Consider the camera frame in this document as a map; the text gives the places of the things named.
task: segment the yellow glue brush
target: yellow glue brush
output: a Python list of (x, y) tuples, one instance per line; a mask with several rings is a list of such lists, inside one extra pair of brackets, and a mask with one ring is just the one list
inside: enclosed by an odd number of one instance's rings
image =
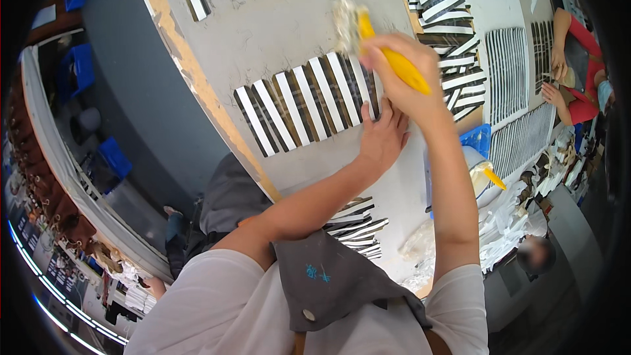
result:
[[(336, 48), (342, 53), (358, 55), (363, 39), (375, 35), (370, 24), (368, 9), (365, 6), (357, 6), (350, 0), (338, 0), (333, 8), (333, 19), (337, 28), (339, 43)], [(418, 71), (418, 69), (406, 57), (389, 48), (382, 48), (388, 63), (404, 83), (410, 87), (429, 95), (430, 87)]]

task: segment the woman in red shirt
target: woman in red shirt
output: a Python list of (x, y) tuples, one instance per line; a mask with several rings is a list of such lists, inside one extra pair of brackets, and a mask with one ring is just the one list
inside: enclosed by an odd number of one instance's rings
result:
[(567, 88), (568, 91), (576, 98), (569, 105), (565, 104), (561, 92), (550, 83), (543, 83), (541, 92), (543, 99), (556, 106), (556, 112), (566, 125), (575, 125), (580, 122), (588, 121), (598, 115), (599, 109), (604, 112), (605, 107), (613, 101), (613, 93), (611, 87), (606, 81), (604, 72), (603, 53), (596, 43), (594, 36), (576, 19), (572, 14), (564, 9), (557, 9), (554, 15), (554, 45), (552, 47), (551, 67), (554, 78), (562, 80), (568, 71), (567, 62), (565, 60), (565, 40), (567, 33), (570, 32), (578, 43), (586, 51), (588, 56), (587, 74), (584, 80), (585, 88), (577, 91), (573, 88)]

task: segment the blue face mask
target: blue face mask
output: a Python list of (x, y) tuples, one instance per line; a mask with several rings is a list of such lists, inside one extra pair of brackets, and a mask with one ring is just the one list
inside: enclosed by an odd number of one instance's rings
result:
[(607, 100), (609, 100), (609, 96), (613, 92), (613, 88), (611, 87), (611, 83), (609, 81), (603, 81), (598, 85), (598, 105), (600, 106), (600, 111), (604, 113), (604, 107), (607, 105)]

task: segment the red shirt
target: red shirt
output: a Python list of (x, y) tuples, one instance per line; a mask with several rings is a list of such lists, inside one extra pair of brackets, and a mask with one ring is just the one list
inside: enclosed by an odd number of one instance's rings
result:
[[(582, 45), (588, 53), (596, 58), (603, 56), (594, 36), (574, 18), (574, 16), (572, 16), (572, 24), (570, 24), (569, 32), (576, 37), (576, 40), (579, 41), (580, 45)], [(585, 80), (585, 93), (590, 94), (590, 96), (594, 98), (596, 106), (598, 102), (598, 89), (594, 85), (594, 76), (599, 70), (604, 70), (604, 63), (592, 60), (590, 56), (588, 59), (588, 76), (587, 80)], [(577, 123), (588, 121), (598, 115), (598, 107), (594, 106), (587, 96), (572, 88), (567, 88), (567, 90), (572, 92), (572, 95), (576, 98), (576, 100), (571, 101), (568, 105), (570, 115), (572, 116), (572, 124), (576, 125)]]

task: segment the shelf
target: shelf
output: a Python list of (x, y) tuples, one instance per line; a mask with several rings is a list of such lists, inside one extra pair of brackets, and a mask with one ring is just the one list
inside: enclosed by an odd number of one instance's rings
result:
[(38, 47), (26, 47), (21, 67), (24, 96), (37, 141), (52, 173), (104, 244), (150, 275), (172, 282), (167, 259), (135, 233), (107, 204), (63, 142), (49, 108), (37, 61)]

